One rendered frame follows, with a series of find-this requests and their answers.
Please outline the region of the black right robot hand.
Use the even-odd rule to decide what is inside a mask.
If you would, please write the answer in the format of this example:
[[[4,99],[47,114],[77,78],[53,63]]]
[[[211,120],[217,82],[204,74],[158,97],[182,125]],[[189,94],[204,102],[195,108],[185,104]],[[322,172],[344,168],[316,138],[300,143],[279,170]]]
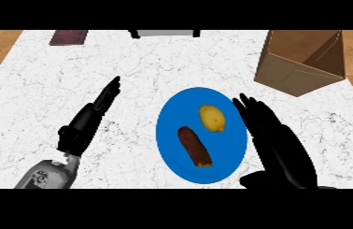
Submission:
[[[263,170],[239,178],[247,189],[319,188],[317,174],[304,146],[291,128],[269,106],[242,93],[233,99],[244,124],[252,137]]]

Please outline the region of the yellow lemon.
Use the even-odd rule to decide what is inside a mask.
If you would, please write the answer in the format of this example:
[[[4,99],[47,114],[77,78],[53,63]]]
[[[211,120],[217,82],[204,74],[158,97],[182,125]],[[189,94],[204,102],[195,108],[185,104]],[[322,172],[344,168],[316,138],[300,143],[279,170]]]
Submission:
[[[198,115],[201,123],[210,132],[217,133],[224,130],[226,118],[217,107],[210,105],[201,106],[198,109]]]

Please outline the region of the dark maroon flat block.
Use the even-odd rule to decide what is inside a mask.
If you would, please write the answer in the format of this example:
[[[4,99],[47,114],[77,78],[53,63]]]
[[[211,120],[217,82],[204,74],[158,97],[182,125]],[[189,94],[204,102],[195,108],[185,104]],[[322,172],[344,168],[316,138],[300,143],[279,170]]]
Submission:
[[[83,45],[87,30],[56,30],[52,36],[50,45],[52,46],[69,46]]]

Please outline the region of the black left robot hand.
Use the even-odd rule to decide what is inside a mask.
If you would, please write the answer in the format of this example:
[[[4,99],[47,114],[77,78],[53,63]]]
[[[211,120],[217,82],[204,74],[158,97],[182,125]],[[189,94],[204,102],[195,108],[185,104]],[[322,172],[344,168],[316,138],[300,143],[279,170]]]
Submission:
[[[58,135],[58,150],[69,155],[80,156],[90,146],[93,136],[109,110],[114,99],[120,94],[120,77],[115,77],[103,88],[94,101],[75,114],[68,125],[62,126]]]

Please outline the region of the blue oval plate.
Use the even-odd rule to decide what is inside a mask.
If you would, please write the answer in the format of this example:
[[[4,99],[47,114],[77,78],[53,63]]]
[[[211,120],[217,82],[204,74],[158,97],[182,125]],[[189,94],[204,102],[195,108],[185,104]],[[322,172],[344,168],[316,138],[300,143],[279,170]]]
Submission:
[[[198,116],[198,108],[214,106],[226,118],[224,130],[211,133]],[[196,167],[177,138],[177,129],[187,126],[210,153],[213,165]],[[165,165],[193,183],[226,179],[239,167],[247,150],[247,128],[232,100],[216,90],[195,87],[180,91],[167,101],[155,125],[155,141]]]

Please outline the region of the dark brown sausage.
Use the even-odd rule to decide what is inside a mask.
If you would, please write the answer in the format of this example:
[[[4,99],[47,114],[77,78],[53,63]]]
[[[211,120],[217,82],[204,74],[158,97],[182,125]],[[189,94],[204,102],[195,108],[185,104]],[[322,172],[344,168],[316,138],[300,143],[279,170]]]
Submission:
[[[213,159],[208,150],[201,143],[195,131],[187,126],[182,126],[177,129],[177,138],[187,151],[195,167],[210,167]]]

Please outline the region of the grey appliance with black legs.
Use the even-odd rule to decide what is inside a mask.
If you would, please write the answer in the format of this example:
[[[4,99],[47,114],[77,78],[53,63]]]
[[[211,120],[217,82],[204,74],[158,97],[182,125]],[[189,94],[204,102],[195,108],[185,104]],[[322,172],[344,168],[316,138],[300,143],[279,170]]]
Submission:
[[[143,36],[192,36],[199,37],[199,30],[130,30],[131,38]]]

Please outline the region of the brown cardboard box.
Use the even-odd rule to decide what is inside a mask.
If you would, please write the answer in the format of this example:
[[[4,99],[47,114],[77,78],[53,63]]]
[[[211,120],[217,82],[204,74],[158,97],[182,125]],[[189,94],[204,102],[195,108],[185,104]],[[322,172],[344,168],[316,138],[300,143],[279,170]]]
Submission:
[[[254,81],[301,96],[344,80],[341,30],[270,30]]]

